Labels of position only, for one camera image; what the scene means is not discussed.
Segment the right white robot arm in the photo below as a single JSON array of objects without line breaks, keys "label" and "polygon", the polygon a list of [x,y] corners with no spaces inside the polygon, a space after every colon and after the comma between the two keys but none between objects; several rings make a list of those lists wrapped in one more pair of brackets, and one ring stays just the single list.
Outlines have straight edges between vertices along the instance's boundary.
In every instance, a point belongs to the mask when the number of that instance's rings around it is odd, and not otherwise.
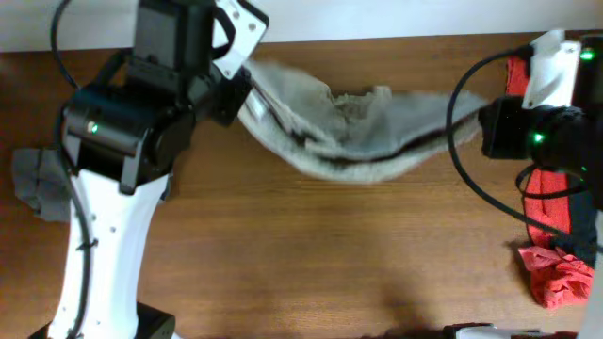
[{"label": "right white robot arm", "polygon": [[526,61],[529,82],[516,96],[496,99],[479,111],[482,152],[491,159],[532,160],[523,176],[560,171],[577,185],[556,193],[523,191],[517,212],[495,198],[481,197],[518,218],[533,244],[519,256],[530,273],[530,291],[543,306],[587,302],[578,338],[602,337],[602,218],[585,236],[567,220],[535,214],[533,207],[587,192],[602,209],[602,38],[567,40],[552,30],[528,45],[501,53]]}]

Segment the beige cargo shorts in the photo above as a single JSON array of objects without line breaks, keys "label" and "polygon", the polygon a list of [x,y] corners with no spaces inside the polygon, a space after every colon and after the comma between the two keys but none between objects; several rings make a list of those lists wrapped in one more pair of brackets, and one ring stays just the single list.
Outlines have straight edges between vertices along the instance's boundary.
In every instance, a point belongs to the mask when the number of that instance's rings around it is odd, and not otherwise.
[{"label": "beige cargo shorts", "polygon": [[445,92],[334,93],[318,78],[275,62],[250,61],[253,89],[238,118],[265,148],[322,180],[394,179],[448,148]]}]

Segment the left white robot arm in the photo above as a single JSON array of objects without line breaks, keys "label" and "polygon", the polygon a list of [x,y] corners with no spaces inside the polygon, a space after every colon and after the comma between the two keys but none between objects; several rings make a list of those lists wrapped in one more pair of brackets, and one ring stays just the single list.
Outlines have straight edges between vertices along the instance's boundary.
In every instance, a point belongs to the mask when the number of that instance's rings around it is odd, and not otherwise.
[{"label": "left white robot arm", "polygon": [[121,67],[107,62],[58,116],[70,233],[59,304],[40,338],[175,336],[175,317],[138,299],[150,224],[198,121],[231,123],[252,88],[242,62],[216,61],[184,93],[114,86]]}]

